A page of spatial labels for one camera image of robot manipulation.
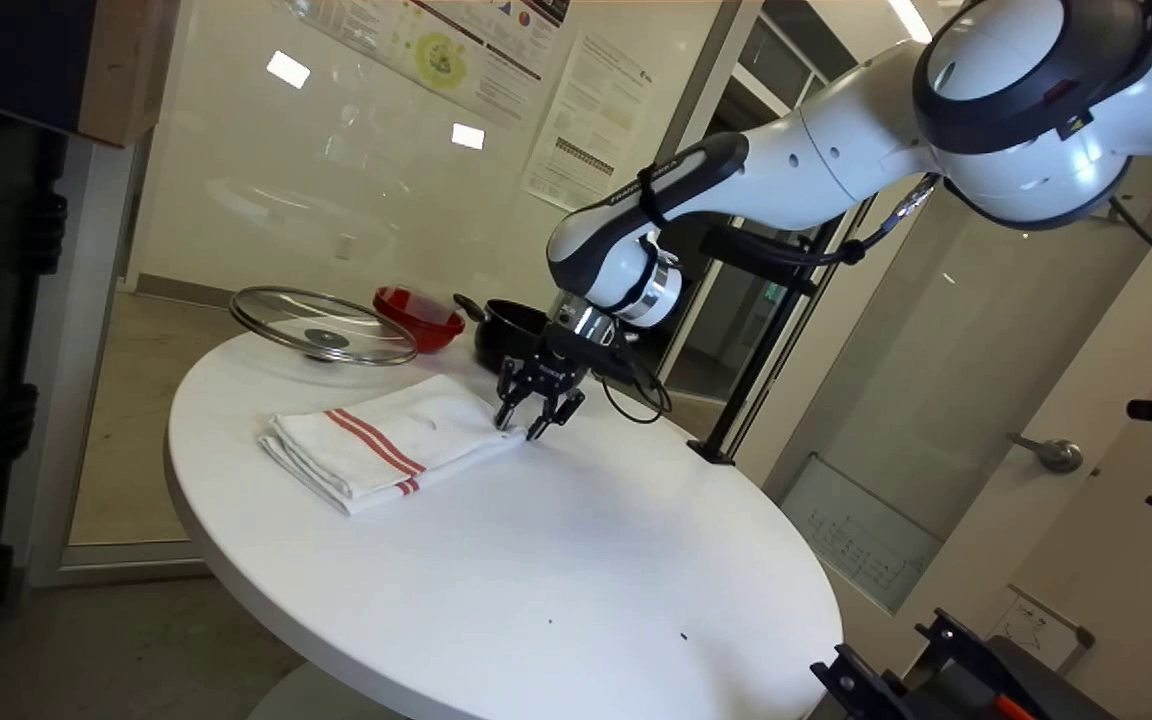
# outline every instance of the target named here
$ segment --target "metal frame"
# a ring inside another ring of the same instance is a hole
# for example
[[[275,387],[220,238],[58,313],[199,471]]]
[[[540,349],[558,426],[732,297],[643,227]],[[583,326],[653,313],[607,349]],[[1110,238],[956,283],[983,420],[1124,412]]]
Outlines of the metal frame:
[[[67,231],[60,272],[42,279],[27,379],[42,383],[33,447],[7,491],[3,541],[16,552],[20,589],[93,583],[127,574],[182,574],[196,566],[191,544],[67,547],[83,471],[90,417],[103,357],[103,326],[141,184],[135,149],[67,139],[60,193]]]
[[[789,357],[785,337],[793,337],[793,320],[819,293],[819,283],[815,283],[819,265],[815,261],[838,242],[838,227],[840,227],[840,221],[815,227],[811,238],[806,242],[806,261],[809,265],[796,265],[785,274],[782,272],[759,272],[759,265],[768,265],[768,261],[732,265],[732,268],[757,272],[768,283],[782,283],[785,297],[782,297],[768,326],[759,331],[757,349],[748,353],[722,420],[714,424],[714,430],[704,439],[694,445],[704,459],[714,459],[714,462],[732,462],[735,459],[735,447],[743,439],[743,417],[754,417],[759,406],[759,395],[763,395],[763,383],[768,383],[768,363],[782,363]]]
[[[724,86],[729,86],[729,66],[735,66],[757,20],[759,20],[759,5],[722,0],[707,41],[694,63],[694,80],[680,97],[680,107],[664,126],[657,159],[671,159],[680,149],[707,137],[707,121],[722,107]]]
[[[838,246],[840,238],[855,237],[855,227],[867,221],[867,209],[874,209],[874,199],[865,199],[859,209],[851,209],[849,215],[840,215],[827,246]],[[757,392],[748,395],[748,402],[743,402],[739,417],[735,417],[735,426],[732,426],[732,439],[729,439],[732,450],[743,445],[743,434],[754,430],[759,406],[768,402],[768,392],[774,392],[774,383],[782,379],[785,363],[793,361],[793,349],[796,349],[800,337],[809,331],[809,324],[811,324],[811,317],[815,317],[815,308],[819,308],[826,286],[833,283],[833,274],[838,274],[838,265],[827,265],[827,268],[815,274],[815,286],[819,286],[819,293],[809,297],[809,304],[800,304],[800,308],[789,317],[789,324],[785,324],[785,331],[782,331],[782,343],[768,353],[768,361],[763,361],[763,368],[759,368],[759,375],[757,375]]]
[[[768,107],[768,114],[789,114],[796,105],[806,105],[811,97],[815,83],[826,83],[826,72],[776,27],[776,20],[759,5],[729,9],[729,10],[735,10],[735,17],[729,20],[729,32],[722,34],[722,56],[732,63],[732,77],[707,72],[714,105],[697,105],[694,107],[694,121],[689,121],[689,132],[697,132],[694,139],[702,139],[707,132],[707,121],[714,121],[714,110],[718,110],[718,105],[722,105],[729,83],[748,86]],[[809,80],[806,80],[800,97],[782,99],[759,77],[754,77],[739,63],[739,52],[743,52],[743,43],[748,43],[757,25],[763,25],[774,32],[774,41],[782,41],[809,66]],[[676,368],[676,361],[680,361],[680,353],[686,353],[686,343],[689,343],[689,337],[694,337],[694,326],[697,326],[697,320],[702,320],[722,272],[724,272],[724,265],[707,265],[707,272],[704,272],[704,279],[697,286],[697,299],[694,299],[689,317],[680,320],[680,331],[671,337],[671,343],[667,343],[667,353],[660,361],[660,375],[664,379],[671,375],[671,368]],[[768,400],[768,383],[782,375],[782,368],[785,368],[785,361],[793,353],[793,339],[800,337],[800,320],[811,308],[815,308],[815,299],[782,304],[776,308],[774,326],[759,337],[754,361],[743,363],[743,371],[735,379],[739,392],[724,402],[724,412],[722,412],[718,426],[707,430],[707,439],[702,439],[704,456],[714,456],[714,459],[732,459],[735,456],[735,447],[748,434],[748,424],[757,420],[757,412]]]

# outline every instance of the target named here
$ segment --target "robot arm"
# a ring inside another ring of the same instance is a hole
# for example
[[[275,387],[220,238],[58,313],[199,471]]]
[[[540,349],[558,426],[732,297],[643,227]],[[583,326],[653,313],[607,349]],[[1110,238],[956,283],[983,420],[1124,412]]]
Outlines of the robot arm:
[[[809,231],[931,172],[988,221],[1051,227],[1097,209],[1131,155],[1152,155],[1152,0],[970,0],[928,47],[900,43],[800,110],[714,137],[571,212],[550,238],[553,279],[577,299],[558,313],[553,357],[577,383],[583,343],[671,317],[686,279],[657,231],[676,215]]]

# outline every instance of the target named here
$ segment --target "folded towel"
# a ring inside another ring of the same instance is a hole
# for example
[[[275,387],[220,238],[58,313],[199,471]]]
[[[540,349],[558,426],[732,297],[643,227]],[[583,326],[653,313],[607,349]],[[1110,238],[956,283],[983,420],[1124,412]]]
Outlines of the folded towel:
[[[262,434],[275,462],[325,486],[344,510],[418,495],[514,445],[517,434],[498,430],[491,402],[454,375],[427,375],[353,406],[271,417]]]

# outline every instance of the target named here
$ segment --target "round white table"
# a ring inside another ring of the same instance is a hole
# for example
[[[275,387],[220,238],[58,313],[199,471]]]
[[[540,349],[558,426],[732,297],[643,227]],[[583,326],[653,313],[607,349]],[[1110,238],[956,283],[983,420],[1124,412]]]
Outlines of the round white table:
[[[344,514],[262,447],[262,417],[357,402],[446,353],[325,368],[256,337],[211,349],[174,402],[182,495],[211,572],[284,643],[403,714],[809,714],[840,607],[806,534],[671,424],[601,392],[568,426]]]

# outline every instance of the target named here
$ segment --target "poster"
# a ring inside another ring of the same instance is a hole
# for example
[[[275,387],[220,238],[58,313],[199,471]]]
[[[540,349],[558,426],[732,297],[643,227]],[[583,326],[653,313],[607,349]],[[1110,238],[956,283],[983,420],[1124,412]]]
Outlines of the poster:
[[[530,193],[571,212],[643,162],[653,77],[617,43],[581,34],[531,149]]]
[[[564,43],[530,0],[287,0],[317,32],[498,121],[531,121]]]

